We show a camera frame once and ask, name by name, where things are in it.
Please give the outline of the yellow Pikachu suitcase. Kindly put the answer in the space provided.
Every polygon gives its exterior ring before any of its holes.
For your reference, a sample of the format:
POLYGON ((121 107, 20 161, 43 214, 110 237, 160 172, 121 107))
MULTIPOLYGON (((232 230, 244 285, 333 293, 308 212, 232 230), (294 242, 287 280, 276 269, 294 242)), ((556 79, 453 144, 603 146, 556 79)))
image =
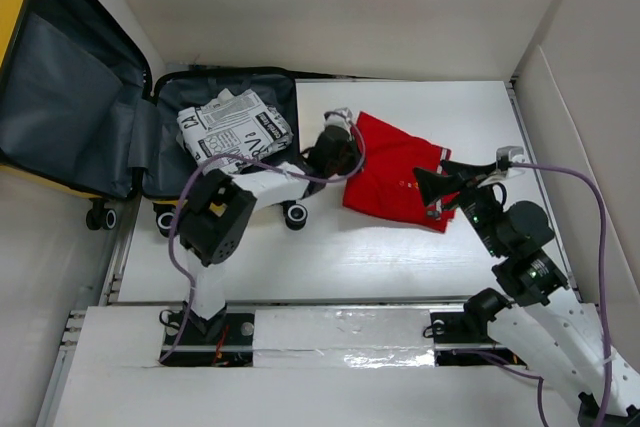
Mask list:
POLYGON ((178 144, 178 114, 247 90, 298 128, 290 71, 213 68, 154 79, 99 0, 1 0, 1 163, 89 199, 92 230, 115 226, 115 201, 175 201, 196 167, 178 144))

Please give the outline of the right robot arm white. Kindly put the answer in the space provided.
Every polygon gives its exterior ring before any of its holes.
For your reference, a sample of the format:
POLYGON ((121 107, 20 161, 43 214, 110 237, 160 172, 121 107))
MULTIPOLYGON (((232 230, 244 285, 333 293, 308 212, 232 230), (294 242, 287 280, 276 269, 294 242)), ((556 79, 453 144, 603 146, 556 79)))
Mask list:
POLYGON ((516 162, 480 166, 452 161, 440 173, 413 170, 422 201, 460 210, 488 253, 498 259, 498 286, 464 304, 463 331, 509 349, 577 412, 581 426, 636 426, 639 374, 614 348, 606 302, 582 303, 545 252, 554 238, 538 204, 505 206, 494 190, 516 162))

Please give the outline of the red shirt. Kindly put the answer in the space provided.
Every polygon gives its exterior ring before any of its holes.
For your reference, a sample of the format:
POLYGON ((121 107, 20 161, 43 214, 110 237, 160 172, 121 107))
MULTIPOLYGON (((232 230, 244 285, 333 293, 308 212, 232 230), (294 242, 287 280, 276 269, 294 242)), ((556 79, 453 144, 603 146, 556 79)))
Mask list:
POLYGON ((451 150, 386 123, 366 112, 356 126, 365 147, 362 171, 345 186, 342 205, 383 220, 407 223, 444 233, 454 218, 441 206, 424 205, 413 169, 436 172, 451 150))

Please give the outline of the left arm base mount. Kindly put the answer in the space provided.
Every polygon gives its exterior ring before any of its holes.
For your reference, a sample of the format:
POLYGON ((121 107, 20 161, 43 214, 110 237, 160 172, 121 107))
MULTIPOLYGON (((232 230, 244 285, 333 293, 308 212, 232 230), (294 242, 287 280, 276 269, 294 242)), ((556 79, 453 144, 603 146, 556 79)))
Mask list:
POLYGON ((188 322, 177 346, 173 344, 181 326, 182 312, 163 309, 159 322, 164 327, 160 364, 166 367, 251 367, 255 314, 230 312, 217 315, 212 329, 203 334, 188 322))

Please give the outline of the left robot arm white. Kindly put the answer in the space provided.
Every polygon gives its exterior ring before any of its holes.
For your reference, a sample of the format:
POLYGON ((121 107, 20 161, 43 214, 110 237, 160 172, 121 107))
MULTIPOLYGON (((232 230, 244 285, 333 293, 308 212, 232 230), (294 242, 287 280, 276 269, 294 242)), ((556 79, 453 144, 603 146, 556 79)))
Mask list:
POLYGON ((273 166, 248 160, 258 170, 241 174, 220 169, 206 173, 199 167, 183 188, 169 229, 169 258, 188 282, 174 344, 187 329, 205 344, 222 336, 227 312, 224 264, 240 246, 254 213, 278 206, 285 226, 298 231, 308 219, 301 201, 358 174, 365 158, 363 135, 349 121, 346 126, 325 126, 316 143, 293 163, 273 166))

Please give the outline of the black white striped garment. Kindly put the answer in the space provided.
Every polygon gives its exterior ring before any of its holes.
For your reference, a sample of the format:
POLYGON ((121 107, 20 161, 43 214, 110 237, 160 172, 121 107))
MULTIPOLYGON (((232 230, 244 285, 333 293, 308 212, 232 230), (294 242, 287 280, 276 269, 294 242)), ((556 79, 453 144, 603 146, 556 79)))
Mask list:
POLYGON ((234 98, 234 95, 227 89, 223 89, 218 96, 216 97, 216 101, 219 103, 225 103, 234 98))

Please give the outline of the newspaper print cloth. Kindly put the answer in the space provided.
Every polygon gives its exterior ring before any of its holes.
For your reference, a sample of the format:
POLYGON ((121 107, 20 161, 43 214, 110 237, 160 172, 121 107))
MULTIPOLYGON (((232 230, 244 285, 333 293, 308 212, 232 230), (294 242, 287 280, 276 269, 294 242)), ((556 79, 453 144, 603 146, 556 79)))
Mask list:
POLYGON ((205 105, 183 109, 177 123, 178 137, 197 164, 218 156, 208 168, 229 174, 247 166, 234 156, 260 161, 283 151, 294 140, 293 129, 283 115, 252 89, 225 103, 214 98, 205 105))

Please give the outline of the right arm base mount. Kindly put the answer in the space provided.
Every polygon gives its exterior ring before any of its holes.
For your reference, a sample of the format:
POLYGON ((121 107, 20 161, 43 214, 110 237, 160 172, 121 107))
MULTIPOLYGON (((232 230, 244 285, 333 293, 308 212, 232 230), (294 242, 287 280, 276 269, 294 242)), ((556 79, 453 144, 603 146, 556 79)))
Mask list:
POLYGON ((422 337, 433 342, 437 366, 480 366, 494 360, 506 366, 526 367, 516 354, 467 326, 463 317, 462 312, 430 313, 422 337))

